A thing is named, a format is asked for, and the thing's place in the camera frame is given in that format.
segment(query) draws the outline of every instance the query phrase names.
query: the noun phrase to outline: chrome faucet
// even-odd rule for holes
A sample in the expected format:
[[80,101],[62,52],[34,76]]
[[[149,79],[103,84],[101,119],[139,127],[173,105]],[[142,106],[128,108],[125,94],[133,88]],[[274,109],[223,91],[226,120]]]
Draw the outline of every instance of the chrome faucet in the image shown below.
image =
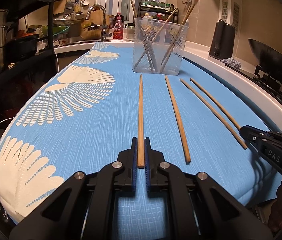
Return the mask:
[[87,28],[87,31],[90,31],[90,30],[99,30],[101,29],[101,42],[102,41],[105,41],[107,37],[111,37],[112,36],[112,33],[106,33],[105,32],[105,29],[109,28],[108,25],[105,24],[105,19],[106,19],[106,12],[105,12],[105,8],[101,5],[101,4],[94,4],[92,5],[90,8],[89,8],[89,11],[87,13],[87,16],[85,17],[85,20],[89,20],[90,19],[90,14],[92,12],[92,10],[94,8],[101,8],[102,12],[103,12],[103,21],[102,21],[102,25],[94,25],[94,26],[91,26],[91,27],[88,27]]

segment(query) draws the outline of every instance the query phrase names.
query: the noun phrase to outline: table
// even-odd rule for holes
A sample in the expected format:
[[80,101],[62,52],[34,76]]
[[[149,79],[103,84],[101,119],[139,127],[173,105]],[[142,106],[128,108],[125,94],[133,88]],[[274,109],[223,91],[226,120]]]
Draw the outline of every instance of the table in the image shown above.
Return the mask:
[[[132,71],[132,56],[132,48],[97,42],[47,82],[6,129],[0,140],[0,201],[16,222],[74,172],[97,172],[115,161],[120,151],[130,148],[132,137],[137,137],[140,76]],[[268,129],[229,89],[182,60],[180,74],[169,76],[169,80],[192,161],[185,164],[164,75],[143,74],[144,134],[150,137],[152,148],[163,152],[166,161],[184,172],[207,172],[243,204],[275,198],[282,176],[249,149],[244,150],[179,81],[189,81],[190,77],[209,91],[241,126]],[[145,171],[138,170],[135,197],[118,198],[113,238],[163,238],[168,230],[164,207],[163,198],[148,198]]]

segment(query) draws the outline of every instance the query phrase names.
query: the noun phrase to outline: air vent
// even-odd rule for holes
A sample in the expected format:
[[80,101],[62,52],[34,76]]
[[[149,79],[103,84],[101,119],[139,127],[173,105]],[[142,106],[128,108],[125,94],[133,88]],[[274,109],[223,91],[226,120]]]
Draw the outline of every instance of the air vent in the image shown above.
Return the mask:
[[232,25],[235,28],[235,34],[237,34],[237,29],[239,27],[239,16],[240,16],[240,6],[237,3],[234,3]]
[[228,0],[222,1],[222,14],[221,19],[225,22],[228,20]]

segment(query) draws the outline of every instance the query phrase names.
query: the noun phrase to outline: white spoon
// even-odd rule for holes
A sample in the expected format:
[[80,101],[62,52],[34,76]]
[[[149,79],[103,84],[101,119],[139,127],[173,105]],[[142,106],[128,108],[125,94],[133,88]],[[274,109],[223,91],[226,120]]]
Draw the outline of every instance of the white spoon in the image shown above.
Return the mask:
[[87,6],[87,5],[89,5],[89,4],[90,4],[89,0],[84,0],[83,6]]

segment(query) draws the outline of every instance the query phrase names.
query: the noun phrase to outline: gray rag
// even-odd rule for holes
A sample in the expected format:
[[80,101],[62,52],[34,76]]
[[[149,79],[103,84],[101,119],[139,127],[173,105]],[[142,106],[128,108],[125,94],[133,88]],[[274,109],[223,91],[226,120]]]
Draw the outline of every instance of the gray rag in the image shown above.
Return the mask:
[[226,65],[229,65],[232,68],[235,68],[236,70],[240,70],[241,69],[241,63],[237,60],[235,60],[234,58],[225,58],[222,59],[221,62],[223,62]]

